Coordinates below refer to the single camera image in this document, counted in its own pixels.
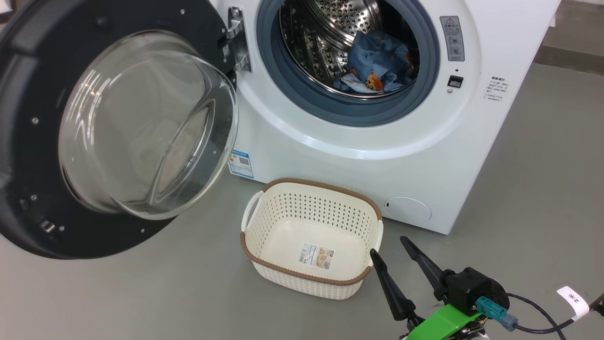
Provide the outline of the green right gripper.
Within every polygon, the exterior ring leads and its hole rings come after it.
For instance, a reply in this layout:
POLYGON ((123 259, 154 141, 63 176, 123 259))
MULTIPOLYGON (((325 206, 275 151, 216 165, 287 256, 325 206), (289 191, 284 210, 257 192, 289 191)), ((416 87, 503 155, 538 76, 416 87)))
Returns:
MULTIPOLYGON (((406 236, 400 242, 409 257, 415 261, 433 288, 437 300, 447 300, 446 289, 441 282, 444 271, 436 265, 406 236)), ((429 318, 416 314, 416 306, 408 299, 388 273, 386 263, 376 249, 369 251, 373 267, 382 287, 390 312, 395 321, 406 319, 408 333, 401 340, 486 340, 486 317, 475 308, 470 314, 446 304, 429 318)))

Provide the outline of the blue garment small cartoon prints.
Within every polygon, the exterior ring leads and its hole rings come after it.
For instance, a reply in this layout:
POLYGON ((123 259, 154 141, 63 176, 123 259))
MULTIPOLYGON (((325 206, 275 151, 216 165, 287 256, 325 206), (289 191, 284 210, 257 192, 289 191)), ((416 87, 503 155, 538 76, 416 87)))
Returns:
POLYGON ((412 83, 416 76, 416 65, 408 46, 399 39, 384 32, 358 33, 347 56, 346 70, 355 69, 362 79, 371 72, 386 79, 386 73, 406 84, 412 83))

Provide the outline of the black round washer door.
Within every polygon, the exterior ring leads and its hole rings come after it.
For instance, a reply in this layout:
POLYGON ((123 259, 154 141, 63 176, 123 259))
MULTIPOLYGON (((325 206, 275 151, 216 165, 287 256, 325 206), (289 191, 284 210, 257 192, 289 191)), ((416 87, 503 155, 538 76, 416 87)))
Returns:
POLYGON ((87 260, 157 234, 235 145, 235 7, 28 0, 0 32, 0 234, 87 260))

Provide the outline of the white front-load washing machine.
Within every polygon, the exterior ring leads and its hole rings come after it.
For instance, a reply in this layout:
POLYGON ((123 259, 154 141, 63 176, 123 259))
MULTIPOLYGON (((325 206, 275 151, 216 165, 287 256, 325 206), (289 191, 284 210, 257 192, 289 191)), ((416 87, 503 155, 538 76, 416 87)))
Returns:
POLYGON ((500 133, 561 0, 421 0, 440 45, 436 83, 420 106, 394 122, 345 126, 296 106, 263 64, 255 35, 261 0, 209 0, 222 19, 243 9, 251 72, 239 75, 239 133, 254 179, 300 177, 386 200, 407 196, 432 212, 418 227, 449 234, 500 133), (447 59, 440 17, 459 17, 465 61, 447 59), (461 88, 447 86, 451 75, 461 88), (492 76, 509 84, 502 102, 483 98, 492 76))

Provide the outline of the perforated steel washer drum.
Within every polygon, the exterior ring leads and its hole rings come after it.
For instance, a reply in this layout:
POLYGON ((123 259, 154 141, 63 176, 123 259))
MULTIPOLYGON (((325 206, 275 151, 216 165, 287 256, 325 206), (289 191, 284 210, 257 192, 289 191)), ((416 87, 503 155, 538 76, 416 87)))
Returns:
POLYGON ((334 94, 354 99, 379 99, 416 82, 420 54, 416 36, 387 0, 285 0, 279 9, 281 39, 296 67, 312 82, 334 94), (347 72, 347 56, 358 33, 384 32, 405 43, 415 64, 415 80, 385 94, 354 94, 334 87, 336 75, 347 72))

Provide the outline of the metal washer door hinge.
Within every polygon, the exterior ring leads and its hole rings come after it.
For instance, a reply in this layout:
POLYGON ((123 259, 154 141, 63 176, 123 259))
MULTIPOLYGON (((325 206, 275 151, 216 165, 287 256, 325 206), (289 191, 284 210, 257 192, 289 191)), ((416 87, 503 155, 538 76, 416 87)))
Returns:
POLYGON ((251 72, 251 58, 248 48, 243 9, 240 7, 229 7, 229 28, 226 38, 229 42, 229 51, 235 60, 235 71, 251 72))

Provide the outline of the round white filter cover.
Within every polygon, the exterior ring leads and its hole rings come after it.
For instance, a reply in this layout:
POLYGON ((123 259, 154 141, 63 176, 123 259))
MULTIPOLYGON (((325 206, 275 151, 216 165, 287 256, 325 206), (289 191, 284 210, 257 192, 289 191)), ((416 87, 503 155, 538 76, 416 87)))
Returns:
POLYGON ((393 196, 386 200, 382 213, 395 221, 419 226, 432 217, 432 212, 422 202, 407 196, 393 196))

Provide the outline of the paper product sticker in basket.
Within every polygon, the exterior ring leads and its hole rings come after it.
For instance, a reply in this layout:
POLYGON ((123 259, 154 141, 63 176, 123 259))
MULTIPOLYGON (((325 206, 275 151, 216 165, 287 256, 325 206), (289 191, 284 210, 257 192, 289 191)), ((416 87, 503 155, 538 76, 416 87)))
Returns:
POLYGON ((317 268, 329 270, 335 255, 335 251, 309 243, 304 243, 300 249, 298 262, 304 265, 312 265, 317 268))

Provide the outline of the white perforated laundry basket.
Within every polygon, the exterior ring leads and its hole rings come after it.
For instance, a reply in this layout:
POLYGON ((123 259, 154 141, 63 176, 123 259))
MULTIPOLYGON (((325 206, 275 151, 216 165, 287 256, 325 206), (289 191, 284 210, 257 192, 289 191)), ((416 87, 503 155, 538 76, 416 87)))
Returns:
POLYGON ((316 297, 352 297, 373 268, 383 217, 367 196, 297 178, 269 182, 248 202, 240 244, 266 280, 316 297), (329 270, 298 262, 309 243, 334 250, 329 270))

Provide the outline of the blue energy label sticker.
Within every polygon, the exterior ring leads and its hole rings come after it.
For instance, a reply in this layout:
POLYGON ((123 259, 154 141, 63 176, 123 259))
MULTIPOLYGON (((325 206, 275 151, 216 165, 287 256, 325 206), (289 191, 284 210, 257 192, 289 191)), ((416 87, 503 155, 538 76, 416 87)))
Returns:
POLYGON ((254 179, 254 172, 248 153, 234 149, 229 157, 228 167, 229 172, 235 176, 254 179))

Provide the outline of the grey warning label sticker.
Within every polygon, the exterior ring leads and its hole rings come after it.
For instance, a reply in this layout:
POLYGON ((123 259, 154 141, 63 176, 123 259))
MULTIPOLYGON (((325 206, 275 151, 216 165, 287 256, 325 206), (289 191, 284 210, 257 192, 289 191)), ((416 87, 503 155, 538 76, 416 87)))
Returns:
POLYGON ((445 16, 439 19, 444 31, 447 59, 449 61, 464 62, 465 48, 459 17, 445 16))

